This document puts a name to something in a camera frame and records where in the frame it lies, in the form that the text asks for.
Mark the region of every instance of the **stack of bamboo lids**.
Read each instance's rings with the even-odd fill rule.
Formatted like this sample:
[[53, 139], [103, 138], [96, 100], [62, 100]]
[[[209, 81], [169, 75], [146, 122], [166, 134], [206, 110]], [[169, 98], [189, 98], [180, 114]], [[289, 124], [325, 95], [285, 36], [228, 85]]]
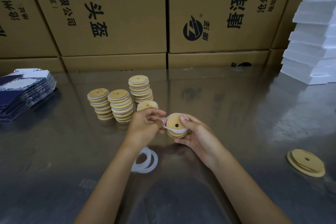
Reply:
[[99, 88], [91, 90], [89, 94], [87, 94], [87, 100], [89, 100], [90, 105], [94, 107], [94, 111], [99, 120], [110, 120], [113, 118], [110, 103], [107, 100], [108, 93], [109, 90]]
[[128, 79], [128, 85], [136, 103], [154, 99], [147, 76], [135, 75]]
[[188, 133], [188, 128], [180, 120], [181, 115], [180, 113], [173, 113], [167, 117], [167, 123], [163, 127], [166, 128], [168, 136], [182, 138]]
[[115, 119], [120, 123], [131, 121], [134, 113], [132, 98], [127, 90], [111, 91], [107, 99]]
[[322, 177], [326, 173], [322, 160], [309, 151], [301, 149], [289, 151], [287, 160], [296, 170], [305, 175]]
[[138, 104], [137, 111], [141, 111], [141, 110], [149, 108], [149, 107], [153, 107], [153, 108], [158, 109], [159, 105], [157, 104], [157, 102], [155, 102], [153, 100], [142, 101]]

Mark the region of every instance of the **stack of white foam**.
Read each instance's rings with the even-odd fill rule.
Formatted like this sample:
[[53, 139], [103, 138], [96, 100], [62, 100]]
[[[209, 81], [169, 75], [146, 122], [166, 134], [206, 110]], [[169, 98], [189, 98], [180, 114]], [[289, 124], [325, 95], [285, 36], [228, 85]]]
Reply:
[[336, 82], [336, 0], [303, 0], [281, 72], [308, 85]]

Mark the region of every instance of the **forearm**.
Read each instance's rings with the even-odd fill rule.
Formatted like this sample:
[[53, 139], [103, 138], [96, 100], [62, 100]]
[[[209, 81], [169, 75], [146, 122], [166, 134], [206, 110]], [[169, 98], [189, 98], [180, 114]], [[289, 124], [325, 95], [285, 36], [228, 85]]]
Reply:
[[114, 222], [132, 164], [139, 152], [126, 143], [122, 144], [76, 218], [75, 224]]
[[213, 170], [243, 224], [292, 223], [224, 147]]

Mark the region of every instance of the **stack of blue cards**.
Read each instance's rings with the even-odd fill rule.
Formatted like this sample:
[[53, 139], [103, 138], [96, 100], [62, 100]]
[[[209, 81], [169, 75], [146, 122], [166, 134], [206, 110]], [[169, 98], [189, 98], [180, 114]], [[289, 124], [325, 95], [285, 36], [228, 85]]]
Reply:
[[16, 69], [0, 78], [0, 123], [9, 123], [50, 95], [56, 81], [48, 70]]

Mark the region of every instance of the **right hand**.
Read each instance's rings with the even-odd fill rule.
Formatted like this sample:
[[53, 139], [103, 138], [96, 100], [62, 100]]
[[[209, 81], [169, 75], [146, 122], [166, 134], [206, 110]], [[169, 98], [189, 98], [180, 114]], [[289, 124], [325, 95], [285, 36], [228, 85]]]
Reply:
[[218, 166], [218, 156], [223, 152], [224, 146], [213, 134], [212, 130], [205, 123], [201, 122], [190, 114], [183, 115], [180, 120], [192, 133], [183, 138], [175, 138], [175, 143], [184, 144], [190, 147], [201, 161], [212, 171]]

